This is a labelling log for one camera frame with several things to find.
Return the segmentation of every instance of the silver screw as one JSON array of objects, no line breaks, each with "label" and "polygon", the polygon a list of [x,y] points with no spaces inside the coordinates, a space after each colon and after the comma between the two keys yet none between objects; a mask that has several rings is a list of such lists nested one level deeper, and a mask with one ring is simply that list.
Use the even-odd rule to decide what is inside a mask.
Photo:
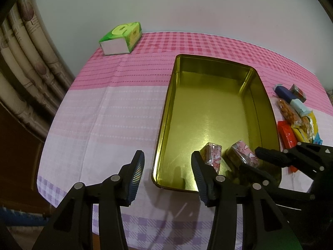
[{"label": "silver screw", "polygon": [[119,175],[113,175],[113,176],[111,177],[111,180],[112,180],[112,181],[118,181],[118,180],[120,180],[120,176],[119,176]]},{"label": "silver screw", "polygon": [[219,181],[219,182],[223,182],[223,181],[225,181],[225,177],[222,176],[222,175],[218,175],[218,176],[216,176],[215,179],[216,179],[217,181]]},{"label": "silver screw", "polygon": [[260,190],[261,189],[261,185],[259,183],[253,183],[252,187],[256,190]]},{"label": "silver screw", "polygon": [[82,182],[77,182],[76,184],[74,184],[74,188],[75,189],[81,189],[83,187],[83,183]]}]

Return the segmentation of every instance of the brown wooden cabinet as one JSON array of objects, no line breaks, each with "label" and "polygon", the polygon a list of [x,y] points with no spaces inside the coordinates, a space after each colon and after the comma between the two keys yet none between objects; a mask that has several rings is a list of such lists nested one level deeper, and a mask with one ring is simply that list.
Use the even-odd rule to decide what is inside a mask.
[{"label": "brown wooden cabinet", "polygon": [[0,206],[50,212],[49,203],[36,185],[43,145],[0,105]]}]

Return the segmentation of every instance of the checkered tablecloth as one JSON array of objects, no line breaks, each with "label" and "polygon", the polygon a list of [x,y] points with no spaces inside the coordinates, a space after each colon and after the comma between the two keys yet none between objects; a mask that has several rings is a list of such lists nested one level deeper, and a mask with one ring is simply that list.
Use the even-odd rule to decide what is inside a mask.
[{"label": "checkered tablecloth", "polygon": [[[160,32],[143,34],[131,54],[104,56],[99,48],[67,92],[44,146],[38,189],[58,206],[78,181],[102,182],[129,163],[137,149],[145,169],[136,200],[122,208],[126,238],[137,249],[206,249],[214,210],[198,195],[157,188],[150,179],[164,100],[176,55],[212,56],[254,67],[271,99],[272,87],[297,84],[314,110],[324,145],[333,146],[333,108],[314,74],[267,49],[222,36]],[[283,170],[281,187],[306,191],[311,180]],[[238,208],[236,249],[241,248],[242,213]],[[98,233],[98,207],[93,210]]]}]

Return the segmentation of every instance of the white wall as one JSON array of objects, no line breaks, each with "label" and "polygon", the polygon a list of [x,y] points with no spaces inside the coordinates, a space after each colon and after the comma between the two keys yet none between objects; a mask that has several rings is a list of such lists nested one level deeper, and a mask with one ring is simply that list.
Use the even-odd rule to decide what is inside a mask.
[{"label": "white wall", "polygon": [[333,88],[333,24],[317,0],[36,0],[46,30],[77,75],[121,23],[143,31],[227,36],[276,51]]}]

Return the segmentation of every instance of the curtain fold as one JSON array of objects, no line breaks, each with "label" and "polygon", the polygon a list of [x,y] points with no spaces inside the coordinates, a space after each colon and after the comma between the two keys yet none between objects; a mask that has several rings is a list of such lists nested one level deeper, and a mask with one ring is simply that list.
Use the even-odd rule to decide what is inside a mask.
[{"label": "curtain fold", "polygon": [[31,0],[18,0],[0,25],[0,104],[45,139],[74,78],[49,44]]}]

